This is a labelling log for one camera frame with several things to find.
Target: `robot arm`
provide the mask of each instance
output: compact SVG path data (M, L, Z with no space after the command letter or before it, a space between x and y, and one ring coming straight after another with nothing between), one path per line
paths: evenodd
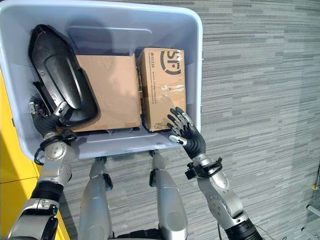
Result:
M173 142L181 144L192 159L185 173L188 179L197 178L212 215L216 218L230 240L262 240L253 223L243 209L240 198L231 190L222 169L222 158L212 161L206 155L206 143L190 117L179 107L170 109L175 116L168 115L174 123L168 123L174 135Z
M65 106L62 103L54 114L42 117L37 109L39 106L34 102L30 103L33 122L44 138L42 149L45 163L30 199L25 202L8 235L10 240L55 239L58 227L55 215L58 212L59 199L71 178L71 160L76 157L67 138L55 131Z

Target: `yellow wall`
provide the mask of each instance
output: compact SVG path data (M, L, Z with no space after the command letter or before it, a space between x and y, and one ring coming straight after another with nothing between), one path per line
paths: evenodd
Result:
M1 73L0 88L0 225L1 238L4 238L18 217L24 202L30 198L36 186L39 171L37 166L26 158L20 150ZM55 240L70 240L59 212L57 218L59 225Z

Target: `brown cardboard box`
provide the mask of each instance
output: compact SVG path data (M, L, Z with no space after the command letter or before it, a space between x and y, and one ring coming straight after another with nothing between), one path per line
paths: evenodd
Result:
M99 106L93 121L75 132L133 128L141 125L134 56L77 55Z
M186 110L184 51L145 48L137 63L143 90L143 122L149 131L168 129L170 108Z

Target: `light blue plastic bin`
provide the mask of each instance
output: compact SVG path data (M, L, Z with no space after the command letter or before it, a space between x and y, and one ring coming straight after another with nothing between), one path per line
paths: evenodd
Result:
M38 76L28 58L31 30L51 25L72 40L76 54L138 56L145 47L185 52L186 111L201 128L203 27L199 16L180 7L85 0L6 0L0 3L0 66L22 152L33 159L42 142L28 103L37 94ZM87 159L166 149L177 145L169 132L119 130L77 139Z

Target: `silver robot leg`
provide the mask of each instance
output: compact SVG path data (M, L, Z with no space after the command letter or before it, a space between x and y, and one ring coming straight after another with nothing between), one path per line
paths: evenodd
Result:
M113 188L105 167L106 157L95 159L82 199L78 240L106 240L114 236L107 202L107 191Z
M165 161L158 151L152 152L150 186L156 187L159 229L166 240L185 240L188 236L186 211Z

